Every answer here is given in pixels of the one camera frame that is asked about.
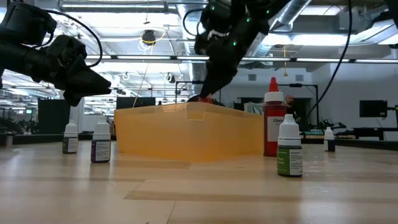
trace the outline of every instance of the red object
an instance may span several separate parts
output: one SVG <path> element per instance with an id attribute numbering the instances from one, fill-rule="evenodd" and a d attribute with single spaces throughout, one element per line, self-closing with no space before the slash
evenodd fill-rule
<path id="1" fill-rule="evenodd" d="M 276 79 L 272 77 L 269 92 L 264 97 L 264 156 L 277 156 L 279 125 L 286 114 L 283 100 L 283 93 L 278 91 Z"/>
<path id="2" fill-rule="evenodd" d="M 268 92 L 270 92 L 270 91 L 279 91 L 278 90 L 278 83 L 276 83 L 276 78 L 275 77 L 271 78 L 271 82 L 269 84 Z"/>
<path id="3" fill-rule="evenodd" d="M 202 102 L 202 103 L 211 103 L 211 104 L 213 104 L 213 99 L 211 99 L 211 98 L 200 98 L 200 97 L 199 97 L 198 102 Z"/>

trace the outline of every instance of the small bottle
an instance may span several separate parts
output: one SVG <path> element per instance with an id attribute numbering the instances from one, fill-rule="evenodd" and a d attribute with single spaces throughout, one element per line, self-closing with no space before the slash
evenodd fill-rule
<path id="1" fill-rule="evenodd" d="M 303 176 L 300 130 L 292 114 L 285 115 L 279 126 L 277 170 L 284 177 Z"/>
<path id="2" fill-rule="evenodd" d="M 111 133 L 105 117 L 100 117 L 95 125 L 91 142 L 91 162 L 104 163 L 111 160 Z"/>
<path id="3" fill-rule="evenodd" d="M 336 151 L 335 134 L 330 127 L 326 128 L 325 137 L 323 138 L 323 146 L 325 147 L 326 152 Z"/>
<path id="4" fill-rule="evenodd" d="M 264 96 L 264 156 L 276 157 L 279 125 L 286 114 L 283 102 L 284 94 L 278 90 L 276 78 L 272 77 L 269 92 Z"/>
<path id="5" fill-rule="evenodd" d="M 78 146 L 79 138 L 77 133 L 77 125 L 75 124 L 75 121 L 71 119 L 65 126 L 65 132 L 63 133 L 62 153 L 77 153 Z"/>

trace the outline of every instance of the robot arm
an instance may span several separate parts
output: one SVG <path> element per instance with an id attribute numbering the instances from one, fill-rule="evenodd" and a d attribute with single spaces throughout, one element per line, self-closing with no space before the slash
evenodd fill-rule
<path id="1" fill-rule="evenodd" d="M 74 37 L 58 36 L 40 50 L 46 33 L 52 34 L 57 22 L 45 11 L 24 3 L 10 3 L 0 25 L 0 76 L 4 69 L 46 81 L 65 90 L 66 101 L 77 106 L 84 96 L 111 93 L 111 83 L 85 63 L 85 45 Z"/>
<path id="2" fill-rule="evenodd" d="M 206 31 L 197 35 L 195 52 L 208 55 L 201 98 L 229 84 L 258 33 L 268 34 L 268 20 L 289 0 L 211 0 L 201 14 Z"/>

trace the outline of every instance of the orange plastic bin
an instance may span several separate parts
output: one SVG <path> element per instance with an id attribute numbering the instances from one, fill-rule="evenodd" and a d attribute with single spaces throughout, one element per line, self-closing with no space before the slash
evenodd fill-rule
<path id="1" fill-rule="evenodd" d="M 115 111 L 119 152 L 191 162 L 262 154 L 262 116 L 182 103 Z"/>

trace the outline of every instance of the red bottle cap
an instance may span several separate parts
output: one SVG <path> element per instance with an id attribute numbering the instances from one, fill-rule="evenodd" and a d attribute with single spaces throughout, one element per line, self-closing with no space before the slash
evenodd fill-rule
<path id="1" fill-rule="evenodd" d="M 279 91 L 278 90 L 278 83 L 276 83 L 276 78 L 275 77 L 271 78 L 271 82 L 269 84 L 269 91 L 268 92 L 271 92 L 271 91 Z"/>

